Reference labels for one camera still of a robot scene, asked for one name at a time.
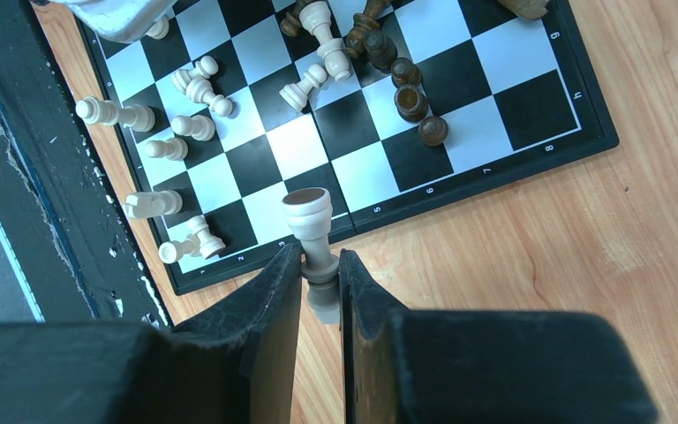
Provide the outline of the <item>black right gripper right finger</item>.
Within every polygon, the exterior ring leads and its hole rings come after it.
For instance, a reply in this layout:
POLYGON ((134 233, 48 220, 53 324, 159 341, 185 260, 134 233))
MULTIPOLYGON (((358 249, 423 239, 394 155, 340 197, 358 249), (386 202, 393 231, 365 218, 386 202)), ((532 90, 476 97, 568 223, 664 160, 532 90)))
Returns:
POLYGON ((623 339, 575 311, 412 309, 339 261, 349 423, 654 423, 623 339))

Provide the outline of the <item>black white chessboard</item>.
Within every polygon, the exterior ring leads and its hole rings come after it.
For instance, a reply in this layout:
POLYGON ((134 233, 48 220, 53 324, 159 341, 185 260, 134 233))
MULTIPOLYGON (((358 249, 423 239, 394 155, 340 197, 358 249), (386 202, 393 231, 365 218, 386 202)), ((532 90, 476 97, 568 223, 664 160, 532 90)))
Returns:
POLYGON ((140 191, 174 190, 182 211, 157 243, 203 216, 224 242, 166 268, 182 295, 263 267, 293 241, 282 198, 329 190, 339 241, 617 146, 569 3, 537 21, 495 1, 393 1, 382 32, 422 74, 449 134, 428 147, 396 109, 389 74, 364 58, 294 110, 279 92, 317 64, 318 40, 280 24, 291 1, 179 1, 169 33, 130 44, 81 28, 102 96, 151 108, 149 132, 117 127, 140 191))

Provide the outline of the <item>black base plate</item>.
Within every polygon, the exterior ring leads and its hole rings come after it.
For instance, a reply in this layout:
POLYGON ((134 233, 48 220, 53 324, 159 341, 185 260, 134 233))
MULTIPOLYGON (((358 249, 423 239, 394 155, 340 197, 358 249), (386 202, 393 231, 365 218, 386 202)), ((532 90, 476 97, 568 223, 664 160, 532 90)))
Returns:
POLYGON ((48 322, 170 318, 28 1, 0 1, 0 225, 48 322))

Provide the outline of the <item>white rook piece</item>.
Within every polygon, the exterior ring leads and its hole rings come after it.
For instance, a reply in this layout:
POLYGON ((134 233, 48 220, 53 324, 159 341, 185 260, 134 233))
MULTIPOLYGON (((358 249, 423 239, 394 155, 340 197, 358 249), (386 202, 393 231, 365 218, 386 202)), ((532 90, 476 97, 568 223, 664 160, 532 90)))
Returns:
POLYGON ((190 234, 183 241, 168 241, 158 248, 158 255, 163 263, 172 264, 180 261, 184 256, 201 256, 211 259, 226 247, 221 238, 210 230, 203 216, 194 216, 186 222, 190 234))

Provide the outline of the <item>white chess piece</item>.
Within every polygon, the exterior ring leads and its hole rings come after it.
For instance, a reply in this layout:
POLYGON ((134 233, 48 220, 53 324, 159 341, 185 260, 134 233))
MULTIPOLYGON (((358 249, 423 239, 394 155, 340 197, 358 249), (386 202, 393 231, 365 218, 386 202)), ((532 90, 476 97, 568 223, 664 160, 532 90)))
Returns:
POLYGON ((305 254, 301 265, 308 282, 307 302, 321 323, 340 322, 339 258, 328 243, 333 207, 323 187, 308 187, 291 192, 282 199, 282 212, 305 254))

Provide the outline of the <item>white knight piece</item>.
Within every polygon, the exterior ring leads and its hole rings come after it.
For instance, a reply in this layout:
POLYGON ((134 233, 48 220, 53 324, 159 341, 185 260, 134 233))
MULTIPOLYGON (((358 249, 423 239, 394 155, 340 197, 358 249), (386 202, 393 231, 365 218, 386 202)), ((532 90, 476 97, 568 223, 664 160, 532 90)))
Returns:
POLYGON ((123 204, 126 216, 147 219, 156 216, 173 215, 183 207, 181 195, 174 190, 129 194, 123 204))

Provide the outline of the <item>dark pawn piece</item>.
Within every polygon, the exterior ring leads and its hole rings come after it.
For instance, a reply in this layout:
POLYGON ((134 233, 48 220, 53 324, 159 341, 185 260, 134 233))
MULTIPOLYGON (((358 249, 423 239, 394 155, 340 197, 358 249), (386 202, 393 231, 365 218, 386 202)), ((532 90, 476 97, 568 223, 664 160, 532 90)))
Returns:
POLYGON ((418 125, 418 136, 428 147, 443 144, 448 134, 448 123, 442 117, 426 117, 418 125))

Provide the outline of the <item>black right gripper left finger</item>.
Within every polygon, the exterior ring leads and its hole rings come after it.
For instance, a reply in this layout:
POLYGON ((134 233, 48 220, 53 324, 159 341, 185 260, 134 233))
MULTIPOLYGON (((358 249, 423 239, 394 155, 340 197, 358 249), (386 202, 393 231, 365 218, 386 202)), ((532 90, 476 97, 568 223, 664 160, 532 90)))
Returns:
POLYGON ((173 329, 0 323, 0 423, 287 423, 301 250, 173 329))

